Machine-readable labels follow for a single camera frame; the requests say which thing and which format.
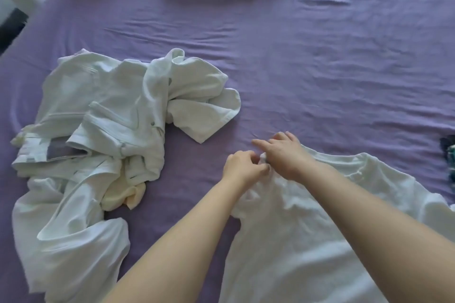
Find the right arm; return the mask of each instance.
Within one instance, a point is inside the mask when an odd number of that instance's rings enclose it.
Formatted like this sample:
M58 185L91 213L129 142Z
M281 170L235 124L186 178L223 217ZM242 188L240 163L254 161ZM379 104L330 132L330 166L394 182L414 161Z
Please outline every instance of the right arm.
M305 186L390 303L455 302L455 244L314 160L289 132L253 144Z

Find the bed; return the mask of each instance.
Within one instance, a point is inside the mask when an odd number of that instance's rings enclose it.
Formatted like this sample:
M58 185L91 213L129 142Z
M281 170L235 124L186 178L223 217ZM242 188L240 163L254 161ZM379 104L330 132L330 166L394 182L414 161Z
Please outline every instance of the bed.
M9 141L34 121L56 59L85 48L151 61L179 47L240 92L240 114L197 144L166 129L165 167L132 211L124 274L220 178L226 157L279 130L332 154L368 152L453 203L439 138L455 133L455 0L47 0L0 58L0 297L29 295L11 210L26 190ZM180 151L196 153L179 156ZM200 295L217 302L240 225L230 219Z

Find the purple fabric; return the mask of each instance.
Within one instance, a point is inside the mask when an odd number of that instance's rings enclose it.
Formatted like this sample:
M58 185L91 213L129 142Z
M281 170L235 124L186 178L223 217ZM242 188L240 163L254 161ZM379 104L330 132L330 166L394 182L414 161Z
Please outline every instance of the purple fabric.
M34 121L44 78L81 48L150 61L180 47L229 76L238 116L197 144L174 127L166 163L128 221L122 274L220 178L226 157L252 138L289 130L333 154L368 152L454 201L438 139L455 133L455 0L47 0L0 58L0 297L27 294L11 209L27 191L10 164L10 139ZM229 220L201 293L218 301Z

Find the bed sheet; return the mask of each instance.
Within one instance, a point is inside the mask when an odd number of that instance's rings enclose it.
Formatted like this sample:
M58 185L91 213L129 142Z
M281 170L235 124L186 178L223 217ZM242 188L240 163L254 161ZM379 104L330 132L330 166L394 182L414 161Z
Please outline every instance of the bed sheet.
M124 274L219 180L230 153L279 130L320 152L368 152L453 202L438 139L455 133L454 1L47 0L0 58L0 297L42 301L27 294L14 249L11 210L27 188L9 141L34 121L57 58L85 48L150 61L180 47L229 75L242 98L240 114L202 145L168 127L160 179L133 211L107 214L129 224ZM238 229L230 219L201 302L218 301Z

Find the dark floor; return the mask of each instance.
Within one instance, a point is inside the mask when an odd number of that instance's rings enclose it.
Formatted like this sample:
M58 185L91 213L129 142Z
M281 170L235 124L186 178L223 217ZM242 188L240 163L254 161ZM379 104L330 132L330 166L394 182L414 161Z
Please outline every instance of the dark floor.
M22 28L25 26L26 21L26 14L18 9L15 9L8 19L0 25L0 55L20 33Z

